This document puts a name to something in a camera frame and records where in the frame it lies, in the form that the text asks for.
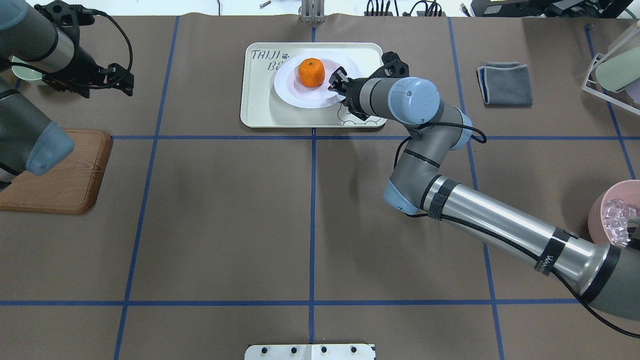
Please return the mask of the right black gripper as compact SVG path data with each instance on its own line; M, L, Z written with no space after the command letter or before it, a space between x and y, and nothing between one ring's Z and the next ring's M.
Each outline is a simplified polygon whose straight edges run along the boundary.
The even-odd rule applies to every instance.
M329 77L329 91L345 97L342 101L350 114L359 120L366 121L372 115L371 92L373 83L371 78L352 79L348 77L343 66L339 66Z

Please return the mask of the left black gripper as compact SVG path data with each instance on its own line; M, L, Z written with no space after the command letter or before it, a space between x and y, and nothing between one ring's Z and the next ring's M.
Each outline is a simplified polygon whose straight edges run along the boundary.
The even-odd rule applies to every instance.
M135 76L131 73L133 53L129 53L128 65L110 63L99 66L87 52L73 55L70 64L60 71L44 74L42 80L58 92L73 92L89 98L91 90L117 89L126 96L133 95Z

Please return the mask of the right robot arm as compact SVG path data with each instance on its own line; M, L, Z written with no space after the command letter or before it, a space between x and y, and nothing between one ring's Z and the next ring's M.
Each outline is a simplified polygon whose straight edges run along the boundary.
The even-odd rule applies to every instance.
M542 275L564 281L588 309L638 321L637 249L592 243L440 173L447 153L464 146L473 128L466 114L441 99L432 82L410 77L405 69L384 68L352 79L342 67L328 82L355 116L397 121L409 132L384 189L391 207L464 228L526 259Z

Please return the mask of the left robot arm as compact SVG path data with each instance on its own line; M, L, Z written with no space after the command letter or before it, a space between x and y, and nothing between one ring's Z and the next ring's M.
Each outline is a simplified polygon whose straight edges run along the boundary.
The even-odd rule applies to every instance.
M81 43L82 27L107 19L126 43L126 65L100 65ZM31 5L25 0L1 2L1 71L27 69L40 76L46 95L118 90L133 96L133 46L125 30L107 12L54 0ZM71 136L42 111L25 89L1 80L1 189L24 174L43 176L74 150Z

